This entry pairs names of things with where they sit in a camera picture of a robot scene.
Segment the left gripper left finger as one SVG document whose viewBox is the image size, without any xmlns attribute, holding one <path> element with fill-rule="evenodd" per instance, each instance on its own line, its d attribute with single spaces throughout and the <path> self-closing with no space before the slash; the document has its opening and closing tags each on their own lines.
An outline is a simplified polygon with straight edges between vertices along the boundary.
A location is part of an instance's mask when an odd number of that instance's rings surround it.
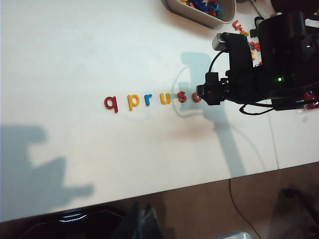
<svg viewBox="0 0 319 239">
<path fill-rule="evenodd" d="M 144 239 L 145 210 L 138 202 L 131 207 L 127 216 L 122 220 L 117 231 L 118 239 Z"/>
</svg>

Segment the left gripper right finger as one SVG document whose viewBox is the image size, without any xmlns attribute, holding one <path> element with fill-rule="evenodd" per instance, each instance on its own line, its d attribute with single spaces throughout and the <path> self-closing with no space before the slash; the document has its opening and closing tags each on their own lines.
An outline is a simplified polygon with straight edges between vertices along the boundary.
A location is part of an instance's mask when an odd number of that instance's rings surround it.
<svg viewBox="0 0 319 239">
<path fill-rule="evenodd" d="M 158 222 L 155 209 L 150 203 L 146 204 L 143 214 L 143 238 L 144 239 L 163 239 L 163 233 Z"/>
</svg>

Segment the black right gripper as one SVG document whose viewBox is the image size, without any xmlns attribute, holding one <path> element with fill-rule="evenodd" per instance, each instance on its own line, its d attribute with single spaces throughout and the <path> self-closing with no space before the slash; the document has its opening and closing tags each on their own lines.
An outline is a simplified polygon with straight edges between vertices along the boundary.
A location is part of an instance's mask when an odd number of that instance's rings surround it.
<svg viewBox="0 0 319 239">
<path fill-rule="evenodd" d="M 238 104 L 250 104 L 261 100 L 259 89 L 260 70 L 251 69 L 229 73 L 219 78 L 218 72 L 208 71 L 205 83 L 196 86 L 198 97 L 204 97 L 208 105 L 219 105 L 228 100 Z"/>
</svg>

